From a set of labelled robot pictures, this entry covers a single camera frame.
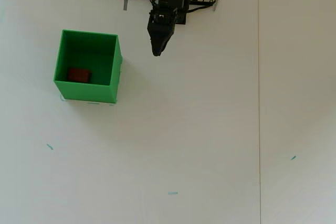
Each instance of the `red block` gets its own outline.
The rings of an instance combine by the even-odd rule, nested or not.
[[[69,68],[68,81],[89,83],[91,72],[88,69]]]

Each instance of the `white table surface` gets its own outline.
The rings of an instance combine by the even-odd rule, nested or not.
[[[335,2],[259,0],[262,224],[336,223]]]
[[[188,15],[156,58],[149,1],[0,0],[0,223],[260,223],[257,3]],[[60,99],[62,29],[120,36],[115,106]]]

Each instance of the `open green box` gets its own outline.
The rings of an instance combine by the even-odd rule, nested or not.
[[[65,99],[116,103],[121,63],[118,35],[63,30],[54,82]],[[90,82],[68,81],[69,68],[90,70]]]

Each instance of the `blue mark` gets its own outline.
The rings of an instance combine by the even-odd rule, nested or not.
[[[47,146],[48,146],[51,150],[54,149],[50,144],[47,144]]]

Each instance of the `cable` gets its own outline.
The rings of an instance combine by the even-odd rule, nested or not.
[[[200,6],[200,7],[197,7],[197,8],[195,8],[195,9],[188,10],[187,13],[193,13],[193,12],[195,12],[195,11],[197,11],[197,10],[207,9],[207,8],[213,6],[215,2],[216,2],[216,1],[214,1],[211,5]]]

